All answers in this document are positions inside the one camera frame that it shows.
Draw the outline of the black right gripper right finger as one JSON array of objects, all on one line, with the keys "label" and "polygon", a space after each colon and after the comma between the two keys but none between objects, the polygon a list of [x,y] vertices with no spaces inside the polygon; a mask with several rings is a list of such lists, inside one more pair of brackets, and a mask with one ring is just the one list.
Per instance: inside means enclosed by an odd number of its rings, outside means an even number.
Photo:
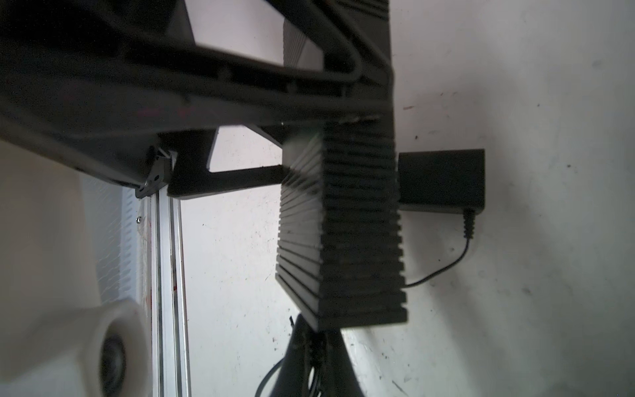
[{"label": "black right gripper right finger", "polygon": [[324,395],[364,397],[339,330],[325,332]]}]

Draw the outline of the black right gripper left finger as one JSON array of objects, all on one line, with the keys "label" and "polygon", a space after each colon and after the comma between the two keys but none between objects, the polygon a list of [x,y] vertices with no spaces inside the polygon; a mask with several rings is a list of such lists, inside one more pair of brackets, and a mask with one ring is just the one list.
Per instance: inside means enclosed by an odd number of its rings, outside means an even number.
[{"label": "black right gripper left finger", "polygon": [[289,340],[271,396],[301,397],[309,395],[311,332],[304,317],[299,314]]}]

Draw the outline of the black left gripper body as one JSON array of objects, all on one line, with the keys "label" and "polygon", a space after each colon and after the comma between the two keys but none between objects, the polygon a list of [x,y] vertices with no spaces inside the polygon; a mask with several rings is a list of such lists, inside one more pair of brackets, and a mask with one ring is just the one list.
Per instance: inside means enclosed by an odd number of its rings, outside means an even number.
[{"label": "black left gripper body", "polygon": [[375,119],[393,107],[385,1],[275,1],[321,71],[198,46],[182,1],[4,1],[1,137],[141,197],[229,190],[195,132]]}]

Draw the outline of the black power adapter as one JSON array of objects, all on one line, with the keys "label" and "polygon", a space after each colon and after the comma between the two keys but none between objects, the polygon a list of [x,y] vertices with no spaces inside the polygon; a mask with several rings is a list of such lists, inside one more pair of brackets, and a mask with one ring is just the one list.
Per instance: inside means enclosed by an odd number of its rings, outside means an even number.
[{"label": "black power adapter", "polygon": [[450,264],[406,288],[421,286],[458,265],[474,239],[476,216],[486,207],[486,151],[484,149],[398,154],[400,209],[420,213],[459,214],[465,246]]}]

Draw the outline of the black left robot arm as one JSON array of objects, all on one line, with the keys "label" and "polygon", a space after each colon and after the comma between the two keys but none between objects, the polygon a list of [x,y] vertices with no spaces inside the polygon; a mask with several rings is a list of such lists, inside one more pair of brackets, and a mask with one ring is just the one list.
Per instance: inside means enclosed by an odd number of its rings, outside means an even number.
[{"label": "black left robot arm", "polygon": [[[182,1],[1,4],[1,393],[187,395],[177,204],[281,187],[299,307],[276,396],[358,396],[342,329],[404,322],[387,1],[274,1],[281,66]],[[150,309],[104,304],[79,174],[152,198]]]}]

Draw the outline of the aluminium mounting rail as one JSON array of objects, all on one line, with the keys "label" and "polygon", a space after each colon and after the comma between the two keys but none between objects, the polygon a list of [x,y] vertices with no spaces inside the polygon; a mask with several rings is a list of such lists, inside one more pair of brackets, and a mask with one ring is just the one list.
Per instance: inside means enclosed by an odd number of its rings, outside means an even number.
[{"label": "aluminium mounting rail", "polygon": [[190,396],[190,350],[180,201],[163,188],[137,216],[140,302],[150,336],[150,395]]}]

